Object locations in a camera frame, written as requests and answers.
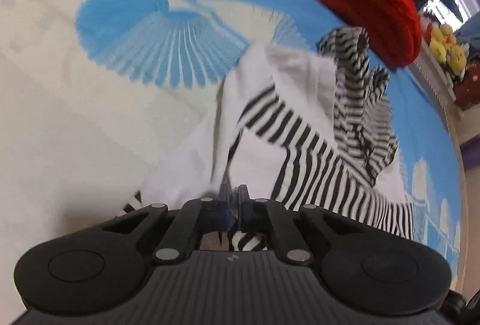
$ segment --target metal pin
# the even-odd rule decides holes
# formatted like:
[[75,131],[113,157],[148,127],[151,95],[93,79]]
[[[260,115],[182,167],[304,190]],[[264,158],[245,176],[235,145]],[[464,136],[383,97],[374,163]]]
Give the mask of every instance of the metal pin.
[[286,254],[287,258],[296,262],[296,263],[303,263],[309,260],[310,254],[303,249],[292,249],[290,252]]
[[179,255],[179,251],[173,248],[159,249],[155,253],[155,256],[160,260],[175,260]]

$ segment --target white cloth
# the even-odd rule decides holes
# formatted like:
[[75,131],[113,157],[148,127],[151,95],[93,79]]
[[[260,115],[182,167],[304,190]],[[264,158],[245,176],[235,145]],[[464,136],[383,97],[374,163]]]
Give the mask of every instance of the white cloth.
[[[278,93],[288,98],[295,112],[311,123],[335,149],[332,120],[335,69],[333,58],[274,44],[252,44],[238,67],[225,79],[218,105],[212,107],[177,150],[161,158],[159,166],[146,178],[141,186],[142,203],[163,202],[175,209],[205,192],[217,191],[245,106],[272,82]],[[273,161],[272,149],[268,146],[265,148],[269,151],[262,155],[271,156]],[[235,179],[244,180],[240,184],[247,184],[250,189],[250,181],[253,184],[258,178],[251,176],[248,169],[239,175],[240,166],[240,160],[236,160]]]

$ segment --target logo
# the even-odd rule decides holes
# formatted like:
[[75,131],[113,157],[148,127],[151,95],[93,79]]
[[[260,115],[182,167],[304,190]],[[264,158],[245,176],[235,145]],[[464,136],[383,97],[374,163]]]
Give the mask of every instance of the logo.
[[227,259],[228,261],[231,261],[231,262],[233,263],[235,260],[238,260],[239,257],[238,257],[236,254],[233,254],[233,255],[231,255],[231,256],[227,256],[226,259]]

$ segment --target striped cloth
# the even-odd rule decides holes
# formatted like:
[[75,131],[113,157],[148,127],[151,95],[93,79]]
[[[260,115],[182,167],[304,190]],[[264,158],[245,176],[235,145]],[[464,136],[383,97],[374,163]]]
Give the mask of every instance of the striped cloth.
[[[337,145],[330,145],[321,132],[296,113],[272,81],[250,98],[238,118],[227,169],[235,162],[242,136],[249,132],[261,143],[285,151],[271,186],[271,199],[295,211],[304,204],[316,204],[413,239],[412,204],[391,202],[373,188],[376,177],[392,162],[398,148],[385,95],[388,73],[382,68],[369,70],[368,37],[361,28],[332,31],[320,41],[319,51],[337,60],[333,114]],[[139,193],[134,203],[140,206]],[[136,208],[130,202],[123,210]],[[266,249],[263,236],[239,232],[236,226],[228,234],[233,250]]]

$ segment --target blue pattern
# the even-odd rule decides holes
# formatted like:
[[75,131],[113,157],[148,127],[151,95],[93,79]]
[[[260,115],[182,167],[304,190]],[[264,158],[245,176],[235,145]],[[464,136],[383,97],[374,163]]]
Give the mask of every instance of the blue pattern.
[[308,49],[308,44],[298,32],[297,27],[295,26],[295,21],[288,16],[284,16],[275,27],[272,42],[282,46]]
[[173,88],[216,83],[246,48],[218,21],[168,0],[87,0],[75,22],[89,59],[132,81]]

